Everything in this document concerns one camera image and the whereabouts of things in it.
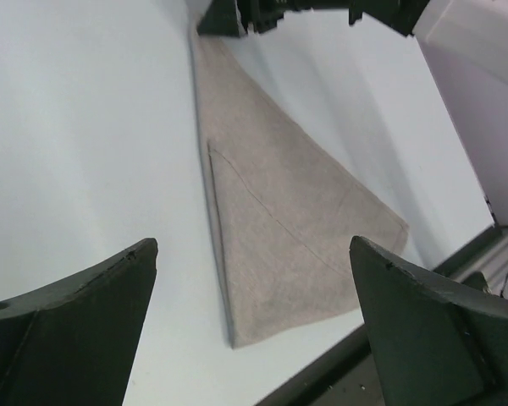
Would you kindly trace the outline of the grey cloth napkin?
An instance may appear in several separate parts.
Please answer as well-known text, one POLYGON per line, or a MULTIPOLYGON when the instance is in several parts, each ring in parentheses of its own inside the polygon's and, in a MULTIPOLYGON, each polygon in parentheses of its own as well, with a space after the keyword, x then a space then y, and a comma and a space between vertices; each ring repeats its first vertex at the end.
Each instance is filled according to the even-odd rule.
POLYGON ((324 151, 217 38, 190 33, 198 139, 229 343, 355 310, 355 236, 400 254, 408 225, 324 151))

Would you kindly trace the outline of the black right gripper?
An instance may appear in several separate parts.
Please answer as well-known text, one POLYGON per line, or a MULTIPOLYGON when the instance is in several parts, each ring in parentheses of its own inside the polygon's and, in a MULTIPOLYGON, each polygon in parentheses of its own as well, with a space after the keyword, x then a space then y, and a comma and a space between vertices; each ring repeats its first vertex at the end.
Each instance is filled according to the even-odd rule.
POLYGON ((239 38, 241 25, 264 34, 276 29, 287 13, 345 10, 349 26, 367 15, 411 36, 428 4, 429 0, 212 0, 196 30, 200 36, 239 38))

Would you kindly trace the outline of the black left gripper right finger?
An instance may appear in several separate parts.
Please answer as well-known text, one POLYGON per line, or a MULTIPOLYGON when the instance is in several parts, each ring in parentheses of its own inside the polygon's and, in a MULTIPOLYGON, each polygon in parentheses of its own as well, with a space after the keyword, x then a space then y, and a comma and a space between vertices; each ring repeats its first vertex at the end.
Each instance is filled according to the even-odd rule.
POLYGON ((355 236, 351 269, 388 405, 508 405, 508 300, 355 236))

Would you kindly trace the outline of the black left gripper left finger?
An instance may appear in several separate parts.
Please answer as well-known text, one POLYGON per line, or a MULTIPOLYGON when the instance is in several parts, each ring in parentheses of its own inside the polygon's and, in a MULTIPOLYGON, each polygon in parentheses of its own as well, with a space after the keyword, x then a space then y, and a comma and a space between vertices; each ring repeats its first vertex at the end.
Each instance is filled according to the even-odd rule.
POLYGON ((157 275, 157 241, 0 301, 0 405, 120 405, 157 275))

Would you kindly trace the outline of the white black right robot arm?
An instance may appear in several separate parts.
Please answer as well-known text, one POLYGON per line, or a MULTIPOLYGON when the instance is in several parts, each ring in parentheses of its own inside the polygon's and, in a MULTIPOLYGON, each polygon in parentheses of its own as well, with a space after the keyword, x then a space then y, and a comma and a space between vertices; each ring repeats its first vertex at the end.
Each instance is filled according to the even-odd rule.
POLYGON ((239 38, 275 29, 288 12, 341 9, 351 25, 368 15, 402 36, 460 54, 508 84, 508 1, 213 1, 197 31, 239 38))

